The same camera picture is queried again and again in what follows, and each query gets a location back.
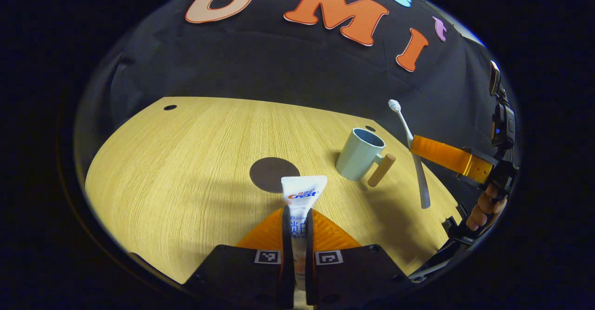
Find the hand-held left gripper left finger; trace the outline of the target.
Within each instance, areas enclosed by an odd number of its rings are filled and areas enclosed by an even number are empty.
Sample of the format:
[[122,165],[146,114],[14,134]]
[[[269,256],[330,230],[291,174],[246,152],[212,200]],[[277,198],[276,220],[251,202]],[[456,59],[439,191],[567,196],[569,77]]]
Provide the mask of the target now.
[[288,222],[289,209],[284,207],[238,246],[215,246],[183,291],[209,310],[292,309],[295,265]]

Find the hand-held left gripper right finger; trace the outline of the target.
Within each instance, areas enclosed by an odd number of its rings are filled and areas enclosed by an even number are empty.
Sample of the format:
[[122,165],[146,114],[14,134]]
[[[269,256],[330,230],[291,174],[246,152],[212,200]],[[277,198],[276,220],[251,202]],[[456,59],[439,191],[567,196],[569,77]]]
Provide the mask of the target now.
[[414,283],[378,244],[323,249],[323,215],[307,215],[306,303],[315,310],[373,310],[386,298],[402,297]]

